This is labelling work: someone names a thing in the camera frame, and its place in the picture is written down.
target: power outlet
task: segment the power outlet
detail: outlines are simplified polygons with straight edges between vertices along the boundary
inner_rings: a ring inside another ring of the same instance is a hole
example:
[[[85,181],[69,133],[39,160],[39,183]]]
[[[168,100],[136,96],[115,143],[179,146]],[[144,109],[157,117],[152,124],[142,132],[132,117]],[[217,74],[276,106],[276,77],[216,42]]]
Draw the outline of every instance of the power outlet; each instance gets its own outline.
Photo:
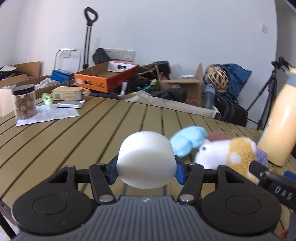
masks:
[[[267,34],[268,28],[263,23],[260,23],[260,29]]]
[[[62,58],[70,58],[70,57],[71,57],[71,51],[70,50],[63,50]]]
[[[125,50],[123,53],[123,60],[133,62],[135,60],[135,51]]]
[[[113,58],[114,59],[123,59],[123,50],[120,49],[113,49]]]
[[[110,57],[110,59],[114,59],[113,49],[104,49],[106,54]]]
[[[111,59],[124,60],[133,62],[135,60],[136,52],[131,50],[121,50],[121,49],[104,49],[106,54]]]

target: blue box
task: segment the blue box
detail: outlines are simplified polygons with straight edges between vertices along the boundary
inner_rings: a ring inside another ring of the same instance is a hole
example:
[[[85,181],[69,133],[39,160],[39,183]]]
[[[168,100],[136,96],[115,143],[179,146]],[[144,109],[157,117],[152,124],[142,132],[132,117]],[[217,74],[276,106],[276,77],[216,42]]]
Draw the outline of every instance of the blue box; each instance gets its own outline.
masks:
[[[55,69],[52,71],[51,79],[57,80],[58,82],[63,83],[68,80],[70,75],[71,75],[70,73],[62,69]]]

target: wicker ball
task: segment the wicker ball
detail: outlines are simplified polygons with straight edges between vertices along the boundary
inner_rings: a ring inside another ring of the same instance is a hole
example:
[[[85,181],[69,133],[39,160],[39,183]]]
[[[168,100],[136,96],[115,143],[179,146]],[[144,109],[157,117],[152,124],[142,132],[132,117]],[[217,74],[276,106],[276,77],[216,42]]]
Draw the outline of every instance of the wicker ball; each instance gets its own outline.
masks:
[[[228,77],[221,67],[210,65],[206,70],[205,79],[209,84],[212,84],[218,92],[227,92]]]

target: jar of snacks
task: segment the jar of snacks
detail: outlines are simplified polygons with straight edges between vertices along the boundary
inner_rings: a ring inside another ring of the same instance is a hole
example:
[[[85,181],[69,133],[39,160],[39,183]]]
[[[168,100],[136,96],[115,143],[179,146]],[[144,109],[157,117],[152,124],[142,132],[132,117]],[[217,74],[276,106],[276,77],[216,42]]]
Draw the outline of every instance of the jar of snacks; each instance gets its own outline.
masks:
[[[12,89],[15,117],[25,120],[36,115],[35,85],[22,85]]]

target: tripod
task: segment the tripod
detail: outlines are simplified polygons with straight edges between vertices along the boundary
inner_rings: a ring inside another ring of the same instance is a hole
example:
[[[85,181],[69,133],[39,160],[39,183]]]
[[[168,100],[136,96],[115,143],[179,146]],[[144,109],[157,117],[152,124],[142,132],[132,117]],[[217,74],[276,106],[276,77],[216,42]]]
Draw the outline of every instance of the tripod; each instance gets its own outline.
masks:
[[[276,99],[276,88],[277,88],[276,72],[277,72],[277,70],[281,69],[282,71],[285,72],[285,70],[282,68],[282,66],[286,67],[287,69],[289,69],[290,67],[293,67],[283,57],[279,57],[278,61],[272,61],[271,64],[274,66],[274,69],[271,72],[271,76],[270,76],[269,80],[265,83],[265,85],[262,87],[262,89],[258,93],[255,100],[252,102],[252,104],[247,109],[247,111],[249,111],[252,108],[252,106],[256,103],[258,98],[263,94],[263,92],[268,87],[268,97],[267,97],[267,100],[266,100],[266,103],[265,103],[265,106],[264,106],[264,110],[263,110],[263,113],[261,115],[260,120],[257,123],[257,122],[255,122],[255,121],[248,118],[249,121],[257,124],[257,130],[259,130],[259,128],[261,128],[261,129],[265,128],[266,123],[267,123],[267,119],[268,119],[268,117],[270,115],[272,106],[273,106],[274,101]]]

